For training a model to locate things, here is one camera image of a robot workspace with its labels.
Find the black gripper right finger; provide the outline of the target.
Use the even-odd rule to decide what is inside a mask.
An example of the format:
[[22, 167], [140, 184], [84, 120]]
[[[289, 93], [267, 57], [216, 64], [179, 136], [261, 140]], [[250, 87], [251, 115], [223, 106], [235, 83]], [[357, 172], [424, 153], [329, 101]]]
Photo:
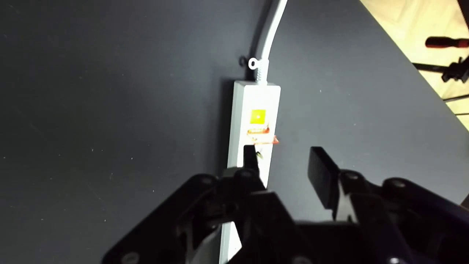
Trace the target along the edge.
[[355, 227], [382, 264], [469, 264], [469, 211], [424, 186], [389, 177], [382, 184], [310, 149], [308, 177], [335, 221]]

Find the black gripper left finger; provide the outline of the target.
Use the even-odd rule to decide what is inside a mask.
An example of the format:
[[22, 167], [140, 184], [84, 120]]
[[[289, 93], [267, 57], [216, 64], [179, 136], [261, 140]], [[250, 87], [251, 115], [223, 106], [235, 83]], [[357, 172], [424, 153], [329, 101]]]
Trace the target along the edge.
[[241, 167], [223, 175], [192, 175], [109, 249], [102, 264], [190, 264], [231, 221], [242, 231], [242, 250], [232, 264], [294, 264], [304, 255], [302, 234], [263, 184], [255, 146], [245, 145]]

